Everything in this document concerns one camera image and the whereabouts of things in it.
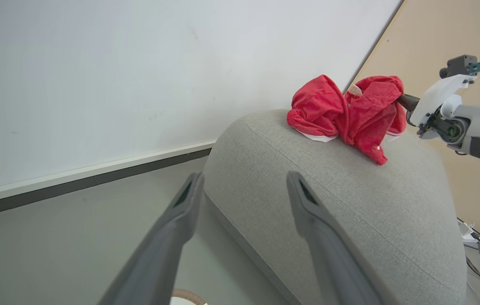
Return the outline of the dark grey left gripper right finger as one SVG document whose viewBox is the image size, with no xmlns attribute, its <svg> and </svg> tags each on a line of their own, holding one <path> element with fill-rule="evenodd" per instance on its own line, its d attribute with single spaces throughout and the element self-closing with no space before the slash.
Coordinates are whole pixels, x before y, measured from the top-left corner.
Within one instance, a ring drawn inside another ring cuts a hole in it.
<svg viewBox="0 0 480 305">
<path fill-rule="evenodd" d="M 324 305 L 397 305 L 394 294 L 299 172 L 288 172 L 287 190 Z"/>
</svg>

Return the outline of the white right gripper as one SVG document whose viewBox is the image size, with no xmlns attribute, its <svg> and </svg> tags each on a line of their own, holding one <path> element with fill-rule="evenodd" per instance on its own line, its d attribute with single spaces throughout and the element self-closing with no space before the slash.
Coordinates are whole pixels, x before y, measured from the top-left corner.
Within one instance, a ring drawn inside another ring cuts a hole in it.
<svg viewBox="0 0 480 305">
<path fill-rule="evenodd" d="M 417 128 L 420 139 L 463 140 L 469 123 L 454 115 L 462 105 L 462 97 L 457 92 L 475 80 L 476 76 L 470 75 L 440 79 L 420 98 L 402 94 L 397 102 L 408 112 L 408 123 Z"/>
</svg>

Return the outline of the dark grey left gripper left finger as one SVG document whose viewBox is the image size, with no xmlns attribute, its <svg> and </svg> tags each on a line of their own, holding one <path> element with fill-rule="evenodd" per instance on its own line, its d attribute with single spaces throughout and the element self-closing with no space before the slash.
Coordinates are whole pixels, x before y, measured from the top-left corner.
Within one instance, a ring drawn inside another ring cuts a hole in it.
<svg viewBox="0 0 480 305">
<path fill-rule="evenodd" d="M 170 305 L 182 248 L 196 231 L 204 178 L 193 172 L 98 305 Z"/>
</svg>

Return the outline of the red and white garment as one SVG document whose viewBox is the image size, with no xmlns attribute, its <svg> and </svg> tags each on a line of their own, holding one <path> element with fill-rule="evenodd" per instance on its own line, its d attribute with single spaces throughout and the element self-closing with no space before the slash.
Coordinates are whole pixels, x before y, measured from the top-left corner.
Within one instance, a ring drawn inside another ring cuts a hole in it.
<svg viewBox="0 0 480 305">
<path fill-rule="evenodd" d="M 326 143 L 341 138 L 384 165 L 385 137 L 399 137 L 406 129 L 405 110 L 397 102 L 403 93 L 397 76 L 363 78 L 342 93 L 331 78 L 320 75 L 295 93 L 286 120 L 308 139 Z"/>
</svg>

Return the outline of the white laundry basket brown rim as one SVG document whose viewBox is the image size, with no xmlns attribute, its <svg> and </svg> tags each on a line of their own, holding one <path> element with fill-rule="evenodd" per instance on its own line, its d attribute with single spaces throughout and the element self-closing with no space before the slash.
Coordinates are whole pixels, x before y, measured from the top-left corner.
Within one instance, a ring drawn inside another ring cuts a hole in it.
<svg viewBox="0 0 480 305">
<path fill-rule="evenodd" d="M 170 305 L 209 305 L 199 295 L 184 289 L 174 289 Z"/>
</svg>

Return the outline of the grey fabric sofa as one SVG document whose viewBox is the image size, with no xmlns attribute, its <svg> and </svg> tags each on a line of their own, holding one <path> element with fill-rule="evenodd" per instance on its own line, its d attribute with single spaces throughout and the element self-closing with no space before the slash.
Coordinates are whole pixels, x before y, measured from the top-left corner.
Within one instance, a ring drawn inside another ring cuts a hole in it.
<svg viewBox="0 0 480 305">
<path fill-rule="evenodd" d="M 466 262 L 438 153 L 405 133 L 379 166 L 336 139 L 312 141 L 286 110 L 244 116 L 220 135 L 204 167 L 204 195 L 225 230 L 289 305 L 323 305 L 286 177 L 302 174 L 403 305 L 464 305 Z"/>
</svg>

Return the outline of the white and black skirting strip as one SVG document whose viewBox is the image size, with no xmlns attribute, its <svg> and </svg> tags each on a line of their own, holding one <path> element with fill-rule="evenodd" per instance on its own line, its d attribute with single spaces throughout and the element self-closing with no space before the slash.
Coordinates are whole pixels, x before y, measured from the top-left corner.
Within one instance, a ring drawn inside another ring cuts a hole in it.
<svg viewBox="0 0 480 305">
<path fill-rule="evenodd" d="M 0 186 L 0 212 L 209 155 L 215 141 L 87 166 Z"/>
</svg>

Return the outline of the white power adapter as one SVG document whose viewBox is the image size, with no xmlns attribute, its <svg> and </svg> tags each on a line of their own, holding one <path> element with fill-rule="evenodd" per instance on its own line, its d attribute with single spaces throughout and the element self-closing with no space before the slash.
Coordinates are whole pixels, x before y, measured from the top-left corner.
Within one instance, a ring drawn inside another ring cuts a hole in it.
<svg viewBox="0 0 480 305">
<path fill-rule="evenodd" d="M 475 233 L 474 225 L 475 223 L 466 223 L 458 221 L 459 230 L 462 236 L 462 242 L 466 244 L 476 244 L 478 240 L 472 235 Z"/>
</svg>

